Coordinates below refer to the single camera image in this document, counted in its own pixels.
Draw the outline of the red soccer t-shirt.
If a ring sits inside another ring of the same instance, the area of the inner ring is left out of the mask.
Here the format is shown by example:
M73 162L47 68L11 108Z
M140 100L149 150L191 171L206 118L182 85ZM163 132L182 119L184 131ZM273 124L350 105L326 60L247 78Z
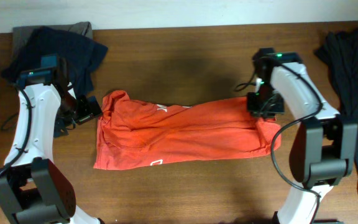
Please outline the red soccer t-shirt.
M281 140L274 119L250 115L245 97L194 106L130 99L124 90L103 98L94 168L129 170L186 161L248 159L270 154Z

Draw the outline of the grey garment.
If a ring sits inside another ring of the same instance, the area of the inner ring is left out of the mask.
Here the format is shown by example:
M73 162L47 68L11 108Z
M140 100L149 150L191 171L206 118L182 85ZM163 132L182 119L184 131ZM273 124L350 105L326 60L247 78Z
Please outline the grey garment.
M42 27L64 30L93 39L93 29L90 22L77 22L75 24L67 25L42 25ZM21 26L12 29L12 59L15 59L18 56L21 48L27 44L33 31L38 28L41 28L41 26Z

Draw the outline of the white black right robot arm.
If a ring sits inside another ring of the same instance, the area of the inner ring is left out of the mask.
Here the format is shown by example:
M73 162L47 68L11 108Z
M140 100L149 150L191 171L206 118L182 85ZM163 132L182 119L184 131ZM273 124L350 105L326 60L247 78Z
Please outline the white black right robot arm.
M248 112L267 119L288 107L294 117L274 134L270 145L273 166L291 187L272 223L316 223L324 196L352 172L358 125L324 99L298 54L264 48L252 63L256 80L255 90L247 94ZM289 155L290 180L278 166L274 147L281 133L294 125L298 130Z

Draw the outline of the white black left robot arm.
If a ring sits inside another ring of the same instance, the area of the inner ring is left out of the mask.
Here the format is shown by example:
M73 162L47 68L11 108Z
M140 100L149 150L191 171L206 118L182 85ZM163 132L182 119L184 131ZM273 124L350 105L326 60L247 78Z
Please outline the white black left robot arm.
M73 186L53 162L58 117L72 124L79 104L68 75L52 68L22 72L16 81L20 109L14 142L0 169L0 208L9 223L101 223L76 204Z

